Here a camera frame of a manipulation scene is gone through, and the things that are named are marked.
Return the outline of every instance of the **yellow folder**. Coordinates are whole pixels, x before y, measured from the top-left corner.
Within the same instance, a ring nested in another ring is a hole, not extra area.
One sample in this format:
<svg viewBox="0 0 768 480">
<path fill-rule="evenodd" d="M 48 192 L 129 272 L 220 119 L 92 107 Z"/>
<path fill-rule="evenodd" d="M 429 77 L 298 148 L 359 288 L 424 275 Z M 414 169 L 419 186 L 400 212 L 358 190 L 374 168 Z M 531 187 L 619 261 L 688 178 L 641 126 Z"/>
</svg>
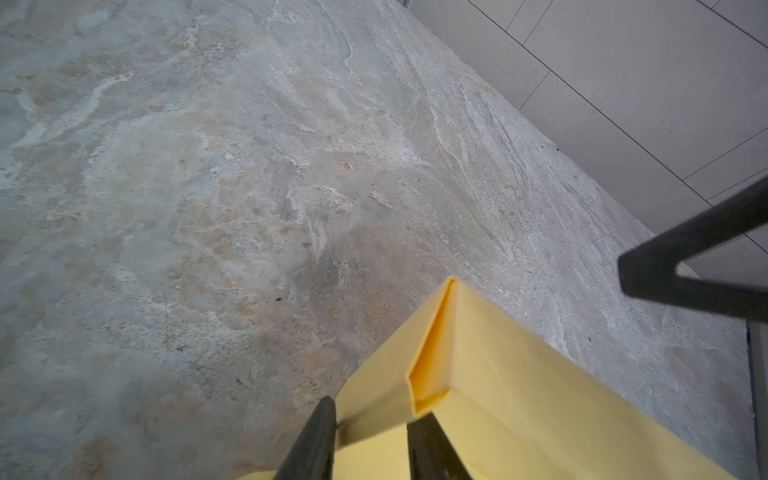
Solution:
<svg viewBox="0 0 768 480">
<path fill-rule="evenodd" d="M 454 277 L 336 397 L 334 479 L 410 478 L 429 412 L 474 480 L 733 478 Z"/>
</svg>

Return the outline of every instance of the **black metal frame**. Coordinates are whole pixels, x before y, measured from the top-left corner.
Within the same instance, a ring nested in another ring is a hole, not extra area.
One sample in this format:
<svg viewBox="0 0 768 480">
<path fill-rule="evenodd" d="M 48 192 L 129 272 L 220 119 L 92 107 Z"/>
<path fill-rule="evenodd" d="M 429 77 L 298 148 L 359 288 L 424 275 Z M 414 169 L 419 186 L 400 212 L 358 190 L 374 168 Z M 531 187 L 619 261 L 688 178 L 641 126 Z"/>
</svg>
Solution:
<svg viewBox="0 0 768 480">
<path fill-rule="evenodd" d="M 320 400 L 293 444 L 275 480 L 330 480 L 336 439 L 336 403 Z M 432 414 L 408 424 L 413 480 L 472 480 Z"/>
<path fill-rule="evenodd" d="M 768 289 L 678 276 L 677 264 L 768 223 L 768 177 L 619 257 L 628 296 L 768 322 Z"/>
</svg>

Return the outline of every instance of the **marble surface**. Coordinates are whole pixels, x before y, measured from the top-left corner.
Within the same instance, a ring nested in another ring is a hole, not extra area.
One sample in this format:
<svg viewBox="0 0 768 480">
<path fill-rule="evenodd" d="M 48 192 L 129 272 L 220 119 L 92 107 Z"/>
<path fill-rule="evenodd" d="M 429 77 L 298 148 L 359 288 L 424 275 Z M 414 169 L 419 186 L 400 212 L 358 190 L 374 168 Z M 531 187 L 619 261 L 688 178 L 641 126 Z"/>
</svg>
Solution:
<svg viewBox="0 0 768 480">
<path fill-rule="evenodd" d="M 450 273 L 739 478 L 742 322 L 393 0 L 0 6 L 0 478 L 230 478 Z"/>
</svg>

